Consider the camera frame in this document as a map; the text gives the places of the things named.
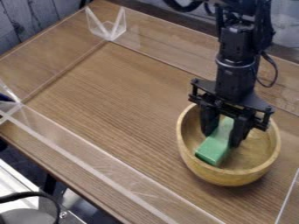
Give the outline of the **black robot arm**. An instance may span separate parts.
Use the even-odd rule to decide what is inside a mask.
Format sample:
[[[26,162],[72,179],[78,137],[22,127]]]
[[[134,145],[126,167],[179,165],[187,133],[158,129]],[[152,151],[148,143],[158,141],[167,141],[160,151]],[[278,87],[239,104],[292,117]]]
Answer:
[[[228,145],[236,147],[252,129],[267,130],[274,107],[258,96],[255,85],[259,61],[268,60],[266,49],[272,44],[271,0],[191,0],[183,6],[163,0],[179,12],[212,4],[219,52],[215,80],[191,80],[190,101],[200,107],[200,130],[210,135],[220,117],[234,119]]]

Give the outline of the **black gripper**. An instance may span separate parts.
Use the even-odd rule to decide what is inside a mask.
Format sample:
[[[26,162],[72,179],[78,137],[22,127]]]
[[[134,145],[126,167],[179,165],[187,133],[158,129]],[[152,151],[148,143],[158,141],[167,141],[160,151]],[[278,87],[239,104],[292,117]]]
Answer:
[[[250,60],[232,61],[216,57],[216,80],[191,80],[192,91],[190,101],[200,107],[200,130],[207,137],[219,126],[220,116],[234,119],[230,132],[228,145],[239,147],[252,129],[266,131],[274,107],[258,96],[255,85],[259,83],[271,88],[276,83],[268,84],[258,78],[260,58],[276,66],[268,55],[258,55]]]

